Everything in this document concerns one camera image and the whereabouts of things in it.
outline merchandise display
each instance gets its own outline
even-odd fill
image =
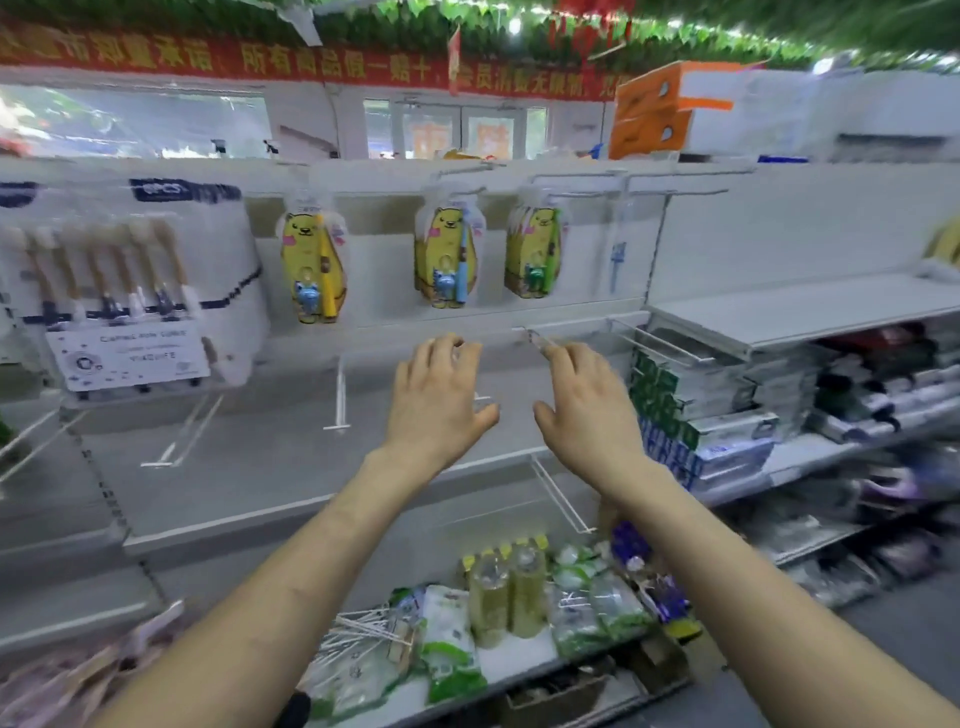
[[[477,248],[487,219],[477,206],[475,185],[442,180],[423,191],[414,232],[414,284],[435,308],[468,302],[477,281]]]
[[[478,647],[492,649],[510,623],[510,570],[495,551],[480,554],[469,574],[469,615]]]
[[[276,222],[283,268],[302,324],[336,322],[347,300],[347,222],[329,195],[300,190]]]
[[[943,324],[875,328],[820,343],[828,363],[809,424],[835,442],[888,435],[960,411],[960,363],[953,363],[960,341]]]
[[[549,296],[563,263],[569,212],[558,195],[535,186],[522,188],[507,222],[503,283],[524,299]]]
[[[239,188],[101,175],[0,198],[0,283],[68,402],[247,381],[269,321]]]
[[[538,546],[521,544],[510,555],[510,631],[536,637],[546,624],[543,587],[546,558]]]

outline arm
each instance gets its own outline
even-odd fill
[[[546,351],[547,445],[619,504],[683,585],[767,719],[796,728],[960,725],[960,711],[756,553],[643,454],[636,412],[586,345]]]
[[[124,691],[96,728],[263,728],[411,497],[496,424],[473,412],[480,345],[448,334],[396,369],[384,444],[330,504]]]

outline supermarket aisle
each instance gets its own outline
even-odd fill
[[[855,604],[844,618],[914,674],[960,705],[960,542],[948,549],[949,570]],[[697,685],[615,728],[766,728],[753,700],[732,673]]]

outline blue toothbrush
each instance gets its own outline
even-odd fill
[[[468,268],[467,268],[467,234],[469,231],[469,221],[467,219],[467,210],[464,209],[460,216],[460,261],[457,263],[457,303],[467,302],[468,292]]]

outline stack of boxes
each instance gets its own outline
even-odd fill
[[[728,122],[743,79],[739,63],[678,61],[616,89],[610,159],[702,147]]]
[[[652,333],[667,345],[636,350],[630,387],[647,455],[698,493],[759,473],[780,418],[756,407],[746,365],[674,331]],[[701,361],[678,363],[674,347]]]
[[[960,321],[870,329],[823,342],[810,426],[838,442],[892,435],[960,412]]]

